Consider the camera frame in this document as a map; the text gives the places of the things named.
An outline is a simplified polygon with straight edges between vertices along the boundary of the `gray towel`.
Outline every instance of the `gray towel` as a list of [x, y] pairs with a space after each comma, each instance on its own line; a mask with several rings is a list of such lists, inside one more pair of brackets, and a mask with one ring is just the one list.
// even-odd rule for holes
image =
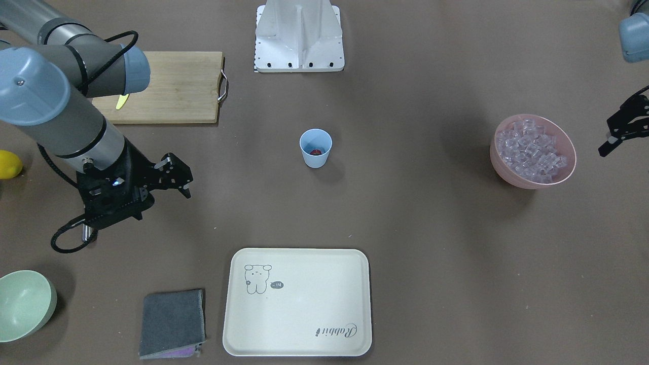
[[205, 342], [202, 290], [144, 298], [140, 359], [188, 357]]

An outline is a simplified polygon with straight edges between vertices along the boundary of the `cartoon bear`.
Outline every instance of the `cartoon bear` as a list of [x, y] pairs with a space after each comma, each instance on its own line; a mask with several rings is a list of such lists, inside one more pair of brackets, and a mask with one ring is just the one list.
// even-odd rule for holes
[[270, 265], [245, 266], [245, 284], [247, 285], [248, 294], [263, 294], [266, 291], [266, 282], [272, 268]]

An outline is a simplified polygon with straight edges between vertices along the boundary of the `yellow lemon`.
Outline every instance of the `yellow lemon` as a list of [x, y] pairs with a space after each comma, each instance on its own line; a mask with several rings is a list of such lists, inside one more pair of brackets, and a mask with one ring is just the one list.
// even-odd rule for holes
[[18, 156], [0, 149], [0, 179], [16, 177], [22, 169], [23, 163]]

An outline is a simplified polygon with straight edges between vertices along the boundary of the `bowl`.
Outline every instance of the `bowl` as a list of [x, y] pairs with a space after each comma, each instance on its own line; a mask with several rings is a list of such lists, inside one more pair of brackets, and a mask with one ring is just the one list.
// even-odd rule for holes
[[0, 278], [0, 342], [38, 331], [55, 308], [56, 290], [42, 274], [21, 270]]
[[[524, 177], [519, 176], [511, 168], [509, 168], [509, 166], [502, 160], [502, 158], [498, 154], [498, 151], [496, 150], [496, 136], [498, 135], [498, 133], [504, 129], [511, 129], [514, 122], [525, 119], [535, 120], [537, 125], [545, 126], [545, 134], [556, 136], [557, 140], [555, 147], [557, 149], [557, 155], [564, 155], [568, 159], [568, 166], [565, 166], [559, 170], [559, 173], [555, 177], [553, 177], [554, 182], [543, 184], [541, 182], [529, 181]], [[494, 133], [494, 136], [491, 139], [489, 156], [491, 157], [491, 164], [493, 165], [493, 168], [503, 180], [507, 181], [513, 186], [517, 186], [523, 189], [543, 189], [561, 184], [564, 181], [568, 180], [568, 178], [574, 172], [575, 166], [577, 165], [577, 153], [575, 152], [572, 141], [570, 141], [570, 137], [568, 137], [566, 132], [564, 132], [563, 129], [559, 128], [558, 125], [552, 123], [550, 120], [544, 117], [535, 116], [533, 114], [517, 114], [502, 121], [498, 128], [496, 128], [496, 133]]]

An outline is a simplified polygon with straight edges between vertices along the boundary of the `mint green bowl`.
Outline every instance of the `mint green bowl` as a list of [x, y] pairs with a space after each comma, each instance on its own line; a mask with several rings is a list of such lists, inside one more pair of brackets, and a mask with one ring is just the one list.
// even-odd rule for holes
[[31, 270], [0, 278], [0, 342], [28, 336], [43, 327], [56, 308], [56, 290]]

